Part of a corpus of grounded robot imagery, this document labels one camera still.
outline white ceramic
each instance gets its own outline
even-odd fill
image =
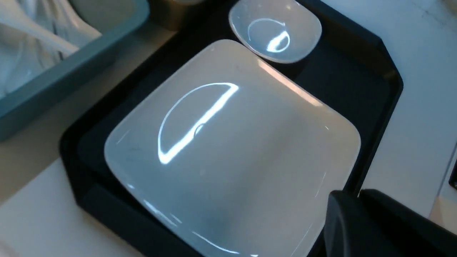
[[[302,60],[322,35],[316,15],[295,0],[240,0],[229,22],[241,43],[277,63]]]
[[[66,55],[79,50],[77,46],[39,26],[24,13],[16,0],[0,0],[0,23],[27,33]]]
[[[348,120],[243,45],[221,40],[125,117],[105,158],[202,255],[302,257],[359,148]]]

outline white countertop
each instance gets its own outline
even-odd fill
[[[457,18],[443,0],[324,2],[379,35],[404,80],[363,187],[428,217],[457,142]],[[147,24],[112,67],[0,143],[0,245],[21,257],[140,255],[79,210],[53,161],[64,130],[171,36]]]

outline square plate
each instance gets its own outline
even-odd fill
[[[152,215],[202,255],[305,256],[357,129],[247,48],[220,40],[109,135],[105,159]]]

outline small bowl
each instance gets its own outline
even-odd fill
[[[306,256],[359,149],[348,120],[243,45],[221,40],[116,126],[105,160],[204,256]]]
[[[305,58],[322,35],[316,15],[295,0],[241,0],[232,7],[229,22],[247,48],[282,64]]]

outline tray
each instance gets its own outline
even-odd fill
[[[214,5],[179,32],[63,135],[60,152],[76,202],[146,256],[201,256],[136,202],[108,169],[104,143],[114,127],[150,92],[210,43],[236,40],[228,23],[234,0]],[[270,63],[350,120],[361,151],[345,186],[357,194],[403,89],[382,40],[319,0],[299,0],[322,22],[316,49],[295,64]],[[323,239],[309,256],[325,256]]]

